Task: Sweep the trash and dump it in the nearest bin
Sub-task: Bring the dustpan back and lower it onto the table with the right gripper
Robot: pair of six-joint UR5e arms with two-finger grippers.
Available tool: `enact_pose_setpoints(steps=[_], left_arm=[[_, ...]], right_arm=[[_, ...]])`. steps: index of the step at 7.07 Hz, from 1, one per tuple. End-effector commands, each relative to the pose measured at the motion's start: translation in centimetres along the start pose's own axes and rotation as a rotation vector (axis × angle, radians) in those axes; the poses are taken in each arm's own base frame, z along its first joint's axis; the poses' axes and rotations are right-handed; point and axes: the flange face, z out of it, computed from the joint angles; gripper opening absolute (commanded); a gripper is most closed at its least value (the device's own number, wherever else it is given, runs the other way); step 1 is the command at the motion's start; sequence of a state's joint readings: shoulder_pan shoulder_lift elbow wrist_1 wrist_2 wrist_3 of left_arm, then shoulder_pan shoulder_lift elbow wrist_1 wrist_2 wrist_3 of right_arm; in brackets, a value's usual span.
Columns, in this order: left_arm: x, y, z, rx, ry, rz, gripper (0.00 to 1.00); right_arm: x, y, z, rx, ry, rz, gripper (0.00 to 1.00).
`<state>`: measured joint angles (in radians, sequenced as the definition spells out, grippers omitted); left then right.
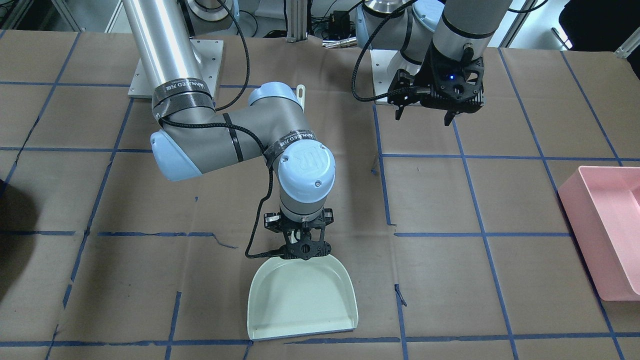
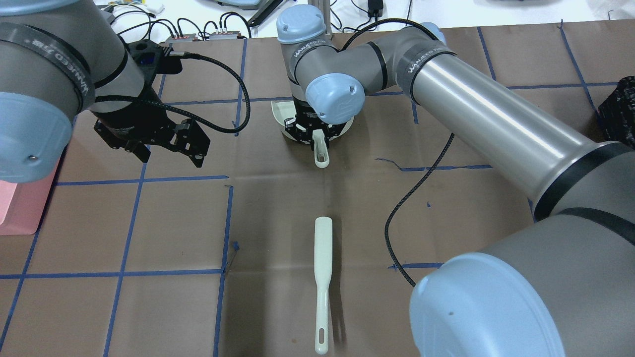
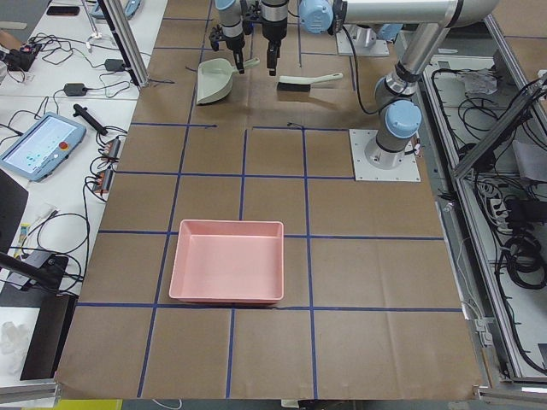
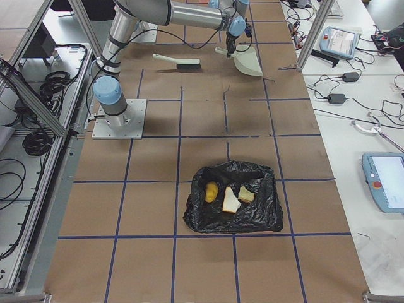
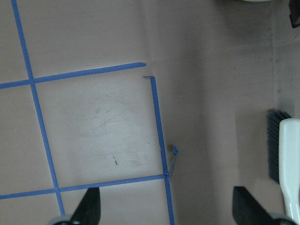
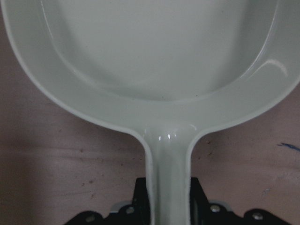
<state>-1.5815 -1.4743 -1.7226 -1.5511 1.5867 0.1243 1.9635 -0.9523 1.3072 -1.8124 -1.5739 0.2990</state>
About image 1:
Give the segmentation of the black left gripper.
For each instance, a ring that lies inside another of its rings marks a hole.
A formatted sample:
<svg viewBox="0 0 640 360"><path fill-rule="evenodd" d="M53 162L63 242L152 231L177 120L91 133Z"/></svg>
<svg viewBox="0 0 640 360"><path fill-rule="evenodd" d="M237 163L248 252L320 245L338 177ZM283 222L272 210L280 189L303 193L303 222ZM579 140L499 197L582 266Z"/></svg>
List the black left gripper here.
<svg viewBox="0 0 640 360"><path fill-rule="evenodd" d="M398 69L391 80L391 84L388 89L388 104L397 107L395 109L396 121L399 121L402 118L405 107L409 105L418 103L425 108L434 109L434 107L432 107L434 101L431 100L434 75L432 73L432 65L430 61L433 53L439 53L442 56L447 57L437 48L428 48L422 66L416 75L411 75L404 69ZM462 51L461 60L451 60L461 62L462 64L469 64L472 60L475 60L473 59L473 55L473 48L467 48ZM448 110L444 117L444 125L450 126L457 114L458 111Z"/></svg>

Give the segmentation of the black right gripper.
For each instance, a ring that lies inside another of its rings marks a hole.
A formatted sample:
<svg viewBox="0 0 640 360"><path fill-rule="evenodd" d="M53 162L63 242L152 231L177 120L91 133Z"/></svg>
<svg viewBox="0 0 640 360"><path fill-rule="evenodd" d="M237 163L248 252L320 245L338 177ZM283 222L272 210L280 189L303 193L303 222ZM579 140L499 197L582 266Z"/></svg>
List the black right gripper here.
<svg viewBox="0 0 640 360"><path fill-rule="evenodd" d="M332 208L323 208L314 219L290 219L282 212L268 212L263 215L263 225L267 230L275 233L283 233L286 237L295 236L299 232L311 232L312 229L320 230L318 241L325 241L325 229L334 221Z"/></svg>

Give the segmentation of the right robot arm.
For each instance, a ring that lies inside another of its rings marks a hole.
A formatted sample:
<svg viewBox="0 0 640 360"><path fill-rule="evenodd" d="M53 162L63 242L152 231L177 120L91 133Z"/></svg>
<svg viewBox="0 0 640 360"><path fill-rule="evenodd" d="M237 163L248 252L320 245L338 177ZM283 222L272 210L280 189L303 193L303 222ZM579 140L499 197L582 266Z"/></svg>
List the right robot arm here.
<svg viewBox="0 0 640 360"><path fill-rule="evenodd" d="M302 103L285 83L250 93L247 107L215 107L203 55L189 39L175 0L123 2L151 89L150 137L163 176L172 182L263 157L279 182L279 214L267 225L301 241L329 222L325 203L336 180L333 153L318 141Z"/></svg>

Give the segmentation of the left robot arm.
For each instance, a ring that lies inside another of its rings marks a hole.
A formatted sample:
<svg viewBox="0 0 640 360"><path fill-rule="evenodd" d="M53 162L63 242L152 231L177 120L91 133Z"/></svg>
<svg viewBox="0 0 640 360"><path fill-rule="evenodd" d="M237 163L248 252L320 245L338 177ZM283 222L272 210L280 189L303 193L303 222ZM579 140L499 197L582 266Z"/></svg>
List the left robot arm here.
<svg viewBox="0 0 640 360"><path fill-rule="evenodd" d="M485 105L483 55L509 0L364 0L356 7L358 47L396 51L403 64L391 71L388 89L361 102L386 100L395 118L414 104L443 110L449 126L459 114Z"/></svg>

